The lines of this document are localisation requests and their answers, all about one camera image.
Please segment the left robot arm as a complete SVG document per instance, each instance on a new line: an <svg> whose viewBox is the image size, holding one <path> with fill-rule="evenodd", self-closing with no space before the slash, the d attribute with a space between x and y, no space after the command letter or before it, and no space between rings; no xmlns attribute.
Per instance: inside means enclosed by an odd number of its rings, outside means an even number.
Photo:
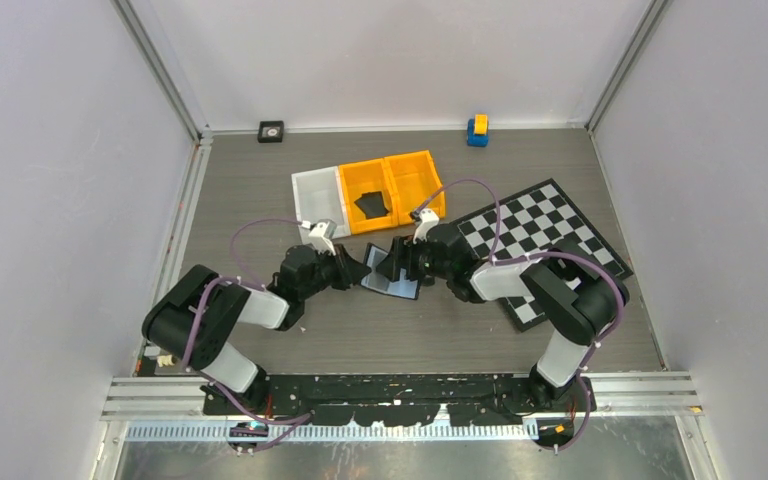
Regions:
<svg viewBox="0 0 768 480"><path fill-rule="evenodd" d="M221 384L240 412L253 414L265 405L266 371L229 342L237 324L285 331L304 314L309 298L326 289L348 290L370 273L341 244L332 253L307 245L288 249L262 290L198 264L149 310L141 333L184 366Z"/></svg>

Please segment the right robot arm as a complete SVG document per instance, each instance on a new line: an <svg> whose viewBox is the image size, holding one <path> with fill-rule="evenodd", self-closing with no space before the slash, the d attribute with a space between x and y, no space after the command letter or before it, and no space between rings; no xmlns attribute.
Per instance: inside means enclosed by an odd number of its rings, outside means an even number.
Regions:
<svg viewBox="0 0 768 480"><path fill-rule="evenodd" d="M575 242L559 241L516 259L493 260L477 255L450 224L394 238L376 271L390 281L441 279L456 298L469 303L532 299L554 328L532 369L530 385L534 403L549 411L570 398L570 384L622 320L628 302L622 281Z"/></svg>

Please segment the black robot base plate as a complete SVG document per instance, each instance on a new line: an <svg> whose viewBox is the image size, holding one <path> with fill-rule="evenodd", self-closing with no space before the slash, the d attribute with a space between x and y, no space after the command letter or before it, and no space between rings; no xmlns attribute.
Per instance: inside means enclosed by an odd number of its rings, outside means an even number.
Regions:
<svg viewBox="0 0 768 480"><path fill-rule="evenodd" d="M266 375L245 394L208 384L208 416L250 411L272 420L304 418L315 426L426 426L447 418L451 425L513 425L536 413L569 420L593 411L588 382L559 392L514 374Z"/></svg>

